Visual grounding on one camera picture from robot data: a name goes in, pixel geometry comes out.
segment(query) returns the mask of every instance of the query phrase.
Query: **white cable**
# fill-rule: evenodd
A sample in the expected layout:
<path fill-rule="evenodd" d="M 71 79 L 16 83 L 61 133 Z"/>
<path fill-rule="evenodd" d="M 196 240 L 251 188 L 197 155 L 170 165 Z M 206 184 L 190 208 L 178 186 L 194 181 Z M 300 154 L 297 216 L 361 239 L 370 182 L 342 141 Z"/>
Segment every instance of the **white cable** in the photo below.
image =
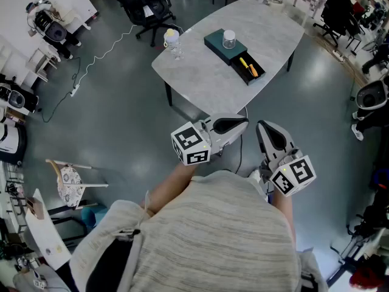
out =
<path fill-rule="evenodd" d="M 180 27 L 180 26 L 177 26 L 177 25 L 175 25 L 175 24 L 170 24 L 170 25 L 174 25 L 174 26 L 176 26 L 176 27 L 178 27 L 178 28 L 180 28 L 181 29 L 181 31 L 182 31 L 182 33 L 185 33 L 184 32 L 184 30 Z"/>
<path fill-rule="evenodd" d="M 93 57 L 93 63 L 86 66 L 86 72 L 85 72 L 85 74 L 80 78 L 80 80 L 79 80 L 78 83 L 76 84 L 75 88 L 74 88 L 73 91 L 71 92 L 71 97 L 74 96 L 74 94 L 77 92 L 78 88 L 80 87 L 80 82 L 81 82 L 81 80 L 88 74 L 88 67 L 92 66 L 92 65 L 96 62 L 96 59 L 101 60 L 101 59 L 103 59 L 103 58 L 105 57 L 106 54 L 110 53 L 110 51 L 112 51 L 112 50 L 114 49 L 115 44 L 118 43 L 119 41 L 121 41 L 121 40 L 123 39 L 124 35 L 129 35 L 129 34 L 133 31 L 134 26 L 137 26 L 137 25 L 132 25 L 132 26 L 131 26 L 131 29 L 129 30 L 129 32 L 123 32 L 123 33 L 122 33 L 122 37 L 121 37 L 119 40 L 116 40 L 116 41 L 114 42 L 114 44 L 112 45 L 111 50 L 105 52 L 104 55 L 103 55 L 102 57 L 97 57 L 97 56 L 94 56 L 94 57 Z"/>

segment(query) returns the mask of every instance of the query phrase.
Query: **red object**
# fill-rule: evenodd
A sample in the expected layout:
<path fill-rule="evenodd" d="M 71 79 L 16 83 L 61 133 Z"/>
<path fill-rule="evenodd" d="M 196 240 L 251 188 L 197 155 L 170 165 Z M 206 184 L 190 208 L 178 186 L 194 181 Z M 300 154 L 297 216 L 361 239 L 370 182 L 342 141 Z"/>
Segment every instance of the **red object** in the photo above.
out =
<path fill-rule="evenodd" d="M 353 5 L 353 11 L 354 15 L 357 13 L 363 13 L 365 11 L 365 8 L 361 6 L 359 2 L 355 2 Z"/>
<path fill-rule="evenodd" d="M 362 266 L 351 276 L 349 283 L 353 288 L 366 290 L 382 286 L 384 280 L 378 277 L 371 268 Z"/>

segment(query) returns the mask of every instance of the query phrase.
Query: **dark green box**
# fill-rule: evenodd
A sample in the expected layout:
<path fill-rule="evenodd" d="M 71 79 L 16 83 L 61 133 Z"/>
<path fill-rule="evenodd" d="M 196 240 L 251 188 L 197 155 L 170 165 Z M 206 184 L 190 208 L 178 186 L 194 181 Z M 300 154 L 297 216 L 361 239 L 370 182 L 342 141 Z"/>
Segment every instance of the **dark green box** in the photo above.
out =
<path fill-rule="evenodd" d="M 211 49 L 218 57 L 220 57 L 227 65 L 231 65 L 231 59 L 247 51 L 247 48 L 236 41 L 233 49 L 226 49 L 223 46 L 223 33 L 224 29 L 219 29 L 204 37 L 204 44 Z"/>

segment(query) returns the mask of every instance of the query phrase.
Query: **beige sweater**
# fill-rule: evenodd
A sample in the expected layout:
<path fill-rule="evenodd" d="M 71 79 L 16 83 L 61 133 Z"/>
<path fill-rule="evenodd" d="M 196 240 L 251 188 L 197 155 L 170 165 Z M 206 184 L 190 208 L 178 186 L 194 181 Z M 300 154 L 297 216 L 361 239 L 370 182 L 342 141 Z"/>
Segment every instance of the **beige sweater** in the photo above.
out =
<path fill-rule="evenodd" d="M 143 245 L 130 291 L 295 291 L 298 256 L 284 215 L 258 185 L 230 172 L 194 177 L 188 188 L 140 225 Z M 80 243 L 71 270 L 80 292 L 118 229 L 143 210 L 116 201 Z"/>

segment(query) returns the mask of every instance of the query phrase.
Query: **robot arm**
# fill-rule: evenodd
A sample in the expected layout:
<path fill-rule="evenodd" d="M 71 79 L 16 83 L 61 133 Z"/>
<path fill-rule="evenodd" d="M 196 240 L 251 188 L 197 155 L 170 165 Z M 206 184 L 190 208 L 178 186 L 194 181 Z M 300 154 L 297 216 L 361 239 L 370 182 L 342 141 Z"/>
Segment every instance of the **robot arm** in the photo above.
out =
<path fill-rule="evenodd" d="M 171 134 L 171 140 L 185 165 L 208 162 L 211 155 L 221 155 L 248 125 L 249 120 L 238 114 L 215 114 L 195 124 L 186 123 Z"/>
<path fill-rule="evenodd" d="M 186 123 L 171 134 L 173 148 L 185 165 L 208 162 L 211 155 L 221 155 L 249 125 L 238 114 L 215 114 L 195 124 Z M 291 135 L 269 121 L 259 121 L 256 134 L 264 161 L 260 165 L 263 181 L 272 182 L 285 196 L 305 188 L 316 178 L 308 156 L 297 148 Z"/>
<path fill-rule="evenodd" d="M 308 156 L 303 156 L 291 135 L 279 125 L 260 120 L 256 135 L 264 161 L 260 165 L 263 181 L 270 181 L 284 195 L 290 196 L 316 179 Z"/>

